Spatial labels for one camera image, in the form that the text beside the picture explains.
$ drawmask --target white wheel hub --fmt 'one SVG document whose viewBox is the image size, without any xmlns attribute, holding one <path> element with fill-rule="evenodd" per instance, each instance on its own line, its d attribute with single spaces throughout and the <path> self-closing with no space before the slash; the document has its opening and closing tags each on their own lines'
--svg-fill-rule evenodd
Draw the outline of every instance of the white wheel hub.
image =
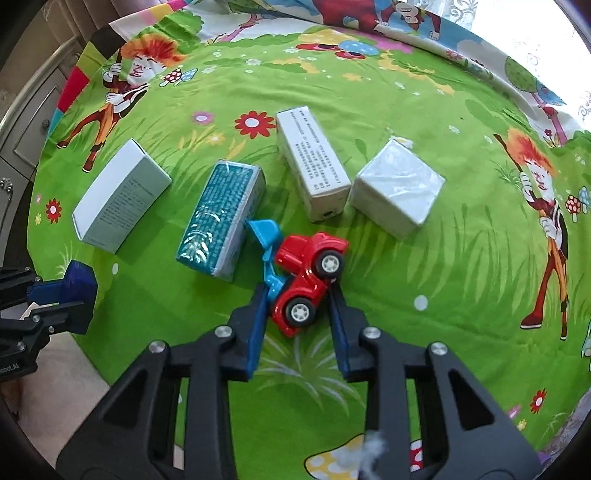
<svg viewBox="0 0 591 480">
<path fill-rule="evenodd" d="M 296 303 L 290 312 L 291 318 L 296 322 L 305 322 L 308 318 L 310 318 L 310 309 L 308 305 L 304 305 L 303 303 Z"/>
<path fill-rule="evenodd" d="M 335 273 L 339 270 L 340 260 L 336 255 L 327 255 L 320 262 L 320 266 L 326 273 Z"/>
</svg>

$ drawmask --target cube-shaped box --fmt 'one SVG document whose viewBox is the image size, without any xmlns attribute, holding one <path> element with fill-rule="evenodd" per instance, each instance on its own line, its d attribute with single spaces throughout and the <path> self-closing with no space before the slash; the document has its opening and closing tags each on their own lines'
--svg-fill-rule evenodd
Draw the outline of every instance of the cube-shaped box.
<svg viewBox="0 0 591 480">
<path fill-rule="evenodd" d="M 277 113 L 280 153 L 295 177 L 311 222 L 343 211 L 351 182 L 335 151 L 306 106 Z"/>
<path fill-rule="evenodd" d="M 176 259 L 194 270 L 231 281 L 245 237 L 265 193 L 256 165 L 218 161 L 185 230 Z"/>
<path fill-rule="evenodd" d="M 351 205 L 403 239 L 427 219 L 445 179 L 391 139 L 355 177 Z"/>
<path fill-rule="evenodd" d="M 128 140 L 107 163 L 74 209 L 80 240 L 114 254 L 170 176 L 139 144 Z"/>
</svg>

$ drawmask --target orange hair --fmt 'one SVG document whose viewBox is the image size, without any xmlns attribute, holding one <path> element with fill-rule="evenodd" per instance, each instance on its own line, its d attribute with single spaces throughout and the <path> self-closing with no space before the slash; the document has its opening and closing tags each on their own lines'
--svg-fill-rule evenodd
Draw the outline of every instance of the orange hair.
<svg viewBox="0 0 591 480">
<path fill-rule="evenodd" d="M 550 175 L 556 176 L 554 166 L 548 157 L 540 151 L 529 136 L 516 128 L 510 128 L 507 136 L 507 153 L 515 163 L 525 165 L 526 162 L 535 161 L 539 166 L 544 167 Z"/>
<path fill-rule="evenodd" d="M 178 52 L 178 43 L 159 33 L 148 33 L 121 47 L 121 57 L 132 59 L 138 55 L 154 59 L 165 67 L 174 67 L 186 56 Z"/>
</svg>

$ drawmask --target teal box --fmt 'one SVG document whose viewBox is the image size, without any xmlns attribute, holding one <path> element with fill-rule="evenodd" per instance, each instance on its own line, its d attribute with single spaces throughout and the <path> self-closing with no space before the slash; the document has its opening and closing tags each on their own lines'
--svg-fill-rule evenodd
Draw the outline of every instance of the teal box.
<svg viewBox="0 0 591 480">
<path fill-rule="evenodd" d="M 214 167 L 177 251 L 177 261 L 231 281 L 245 236 L 265 193 L 256 165 L 220 160 Z"/>
</svg>

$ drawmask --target red toy vehicle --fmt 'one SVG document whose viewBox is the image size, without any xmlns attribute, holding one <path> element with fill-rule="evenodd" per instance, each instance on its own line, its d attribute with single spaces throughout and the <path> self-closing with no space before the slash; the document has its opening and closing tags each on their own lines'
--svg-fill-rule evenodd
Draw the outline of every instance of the red toy vehicle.
<svg viewBox="0 0 591 480">
<path fill-rule="evenodd" d="M 257 220 L 250 222 L 250 226 L 265 248 L 263 262 L 271 318 L 285 335 L 294 336 L 300 328 L 314 322 L 328 286 L 343 271 L 349 243 L 322 232 L 310 237 L 289 235 L 280 243 L 281 232 L 272 220 Z M 276 275 L 273 259 L 292 277 Z"/>
</svg>

